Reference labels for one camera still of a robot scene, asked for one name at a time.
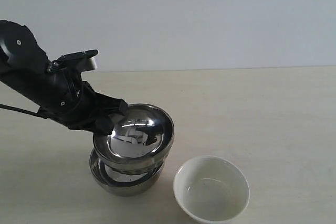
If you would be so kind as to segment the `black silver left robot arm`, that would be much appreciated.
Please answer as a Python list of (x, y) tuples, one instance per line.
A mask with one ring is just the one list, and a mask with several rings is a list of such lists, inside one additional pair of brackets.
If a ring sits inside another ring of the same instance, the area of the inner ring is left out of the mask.
[(37, 112), (2, 109), (51, 119), (70, 130), (112, 133), (113, 116), (124, 116), (123, 99), (97, 93), (81, 73), (95, 69), (96, 49), (49, 60), (25, 25), (1, 20), (1, 82), (39, 106)]

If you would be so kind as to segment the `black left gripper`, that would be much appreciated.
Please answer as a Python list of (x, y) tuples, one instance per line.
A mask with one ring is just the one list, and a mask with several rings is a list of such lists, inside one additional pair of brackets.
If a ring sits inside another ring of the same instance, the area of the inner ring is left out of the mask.
[(112, 114), (125, 115), (128, 104), (97, 93), (78, 71), (35, 73), (15, 71), (15, 90), (40, 106), (38, 112), (71, 130), (93, 131), (94, 136), (113, 132)]

